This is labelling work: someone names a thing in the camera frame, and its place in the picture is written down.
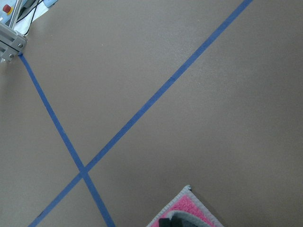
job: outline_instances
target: gray object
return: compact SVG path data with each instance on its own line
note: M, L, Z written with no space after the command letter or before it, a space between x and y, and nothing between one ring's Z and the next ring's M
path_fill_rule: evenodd
M210 227L209 224L205 223L195 215L180 210L173 210L169 212L166 217L170 220L172 220L173 217L180 219L183 227Z

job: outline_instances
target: gray floor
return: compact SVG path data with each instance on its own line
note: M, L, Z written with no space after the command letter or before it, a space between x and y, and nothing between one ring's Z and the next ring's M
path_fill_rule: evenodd
M24 55L84 165L241 0L60 0ZM226 227L303 226L303 1L254 0L90 171L118 227L186 184ZM0 226L78 173L22 62L0 65ZM80 183L40 227L103 226Z

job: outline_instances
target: black cable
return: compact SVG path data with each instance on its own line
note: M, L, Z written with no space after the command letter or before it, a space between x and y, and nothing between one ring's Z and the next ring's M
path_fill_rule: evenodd
M40 3L42 3L42 2L43 2L43 1L41 1L41 2L38 1L38 4L35 5L35 7L33 7L33 8L32 8L24 17L22 17L21 19L19 19L19 20L17 21L17 23L18 23L19 21L23 20L24 18L26 18L26 17L33 11L33 9L37 9L38 5L40 5Z
M39 5L41 2L39 2L39 0L38 0L37 4L36 4L36 6L35 6L35 11L34 11L34 13L33 13L32 19L31 19L31 21L30 21L30 23L29 23L28 30L27 30L27 32L26 32L24 35L27 35L27 34L28 34L28 32L29 32L29 28L30 28L30 26L31 26L31 24L32 24L32 22L33 22L33 19L34 19L34 16L35 16L35 13L36 13L37 7L38 7L38 5Z

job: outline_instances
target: red button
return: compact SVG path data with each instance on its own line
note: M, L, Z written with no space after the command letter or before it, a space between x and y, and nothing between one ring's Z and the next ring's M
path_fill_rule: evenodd
M9 13L10 10L11 10L11 7L10 7L9 5L5 5L5 6L3 7L3 11L6 12L6 13Z

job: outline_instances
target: metal bracket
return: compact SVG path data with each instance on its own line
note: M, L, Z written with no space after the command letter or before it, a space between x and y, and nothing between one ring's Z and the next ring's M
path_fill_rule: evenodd
M0 23L0 58L11 61L23 50L26 43L22 34Z

